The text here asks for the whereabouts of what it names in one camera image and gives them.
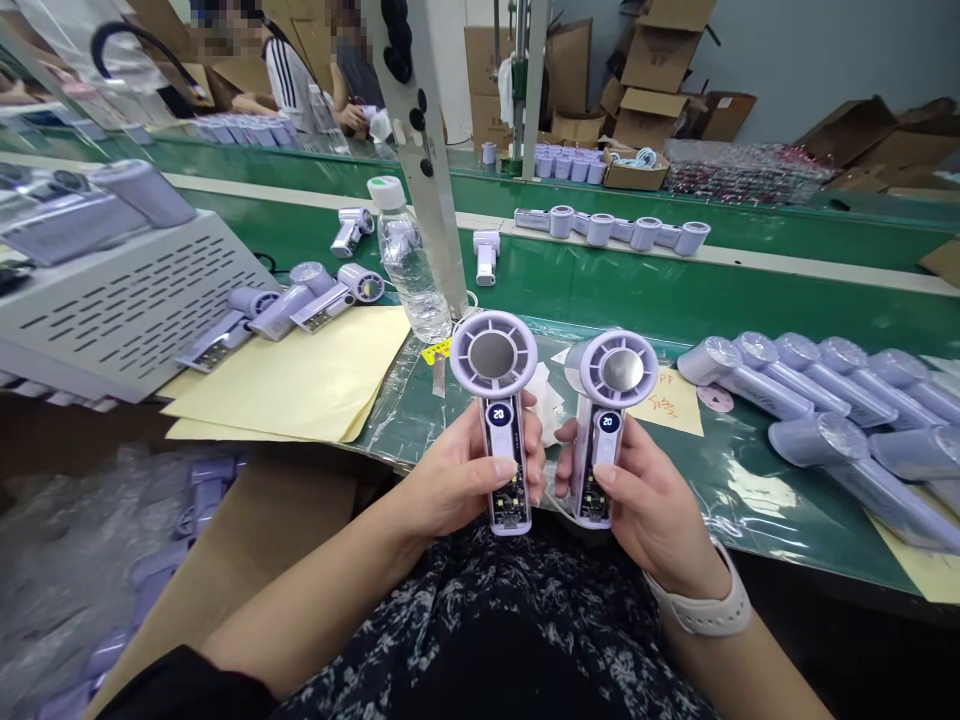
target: plastic water bottle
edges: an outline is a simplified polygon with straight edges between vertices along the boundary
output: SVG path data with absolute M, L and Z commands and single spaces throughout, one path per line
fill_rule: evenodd
M 367 190 L 380 210 L 380 260 L 397 287 L 413 334 L 429 345 L 446 340 L 453 331 L 450 309 L 434 281 L 420 227 L 407 211 L 403 185 L 398 178 L 381 176 L 368 180 Z

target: gray wall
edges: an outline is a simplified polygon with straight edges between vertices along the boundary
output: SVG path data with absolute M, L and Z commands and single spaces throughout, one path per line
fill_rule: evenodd
M 555 0 L 571 22 L 592 13 L 590 98 L 620 28 L 617 0 Z M 796 140 L 844 100 L 878 93 L 895 112 L 960 96 L 960 0 L 717 0 L 684 90 L 759 98 L 738 142 Z

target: yellow tag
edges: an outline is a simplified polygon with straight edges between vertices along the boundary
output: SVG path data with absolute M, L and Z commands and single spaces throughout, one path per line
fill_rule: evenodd
M 442 357 L 450 357 L 450 338 L 441 340 L 436 345 L 431 345 L 428 348 L 424 348 L 423 352 L 420 354 L 423 355 L 423 359 L 427 361 L 427 365 L 433 365 L 437 359 L 437 355 Z

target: lavender handheld fan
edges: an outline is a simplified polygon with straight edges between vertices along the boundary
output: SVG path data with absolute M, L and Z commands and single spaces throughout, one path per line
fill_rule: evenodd
M 570 348 L 564 361 L 577 400 L 577 444 L 568 504 L 585 528 L 610 527 L 610 503 L 593 476 L 597 463 L 616 463 L 623 411 L 643 402 L 657 384 L 657 354 L 628 330 L 609 330 Z
M 537 367 L 537 343 L 515 315 L 485 310 L 462 321 L 450 343 L 457 381 L 480 402 L 487 455 L 517 463 L 517 474 L 490 494 L 495 535 L 523 535 L 531 525 L 520 391 Z

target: metal pole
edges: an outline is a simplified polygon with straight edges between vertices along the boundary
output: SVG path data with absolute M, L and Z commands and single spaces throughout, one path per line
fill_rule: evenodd
M 526 68 L 527 57 L 527 11 L 530 8 L 530 0 L 517 0 L 517 42 L 516 57 L 513 59 L 515 66 Z M 513 87 L 516 89 L 519 78 L 513 78 Z M 513 162 L 516 165 L 520 162 L 520 146 L 523 144 L 523 138 L 526 134 L 526 128 L 523 124 L 523 100 L 518 100 L 516 94 L 513 98 Z
M 364 2 L 360 11 L 366 24 L 367 40 L 373 48 L 374 68 L 393 123 L 397 154 L 430 268 L 450 312 L 454 318 L 460 318 L 468 307 L 467 285 L 453 209 L 426 2 Z
M 533 178 L 536 164 L 537 132 L 540 130 L 540 99 L 543 94 L 543 65 L 547 48 L 547 25 L 550 14 L 548 0 L 531 2 L 529 60 L 527 61 L 527 113 L 523 126 L 524 180 Z
M 37 56 L 33 54 L 30 46 L 3 18 L 0 18 L 0 45 L 3 45 L 57 101 L 63 103 L 69 110 L 72 110 L 77 117 L 87 117 L 87 114 L 74 102 L 73 98 L 60 89 L 60 83 L 56 81 L 51 72 L 37 59 Z

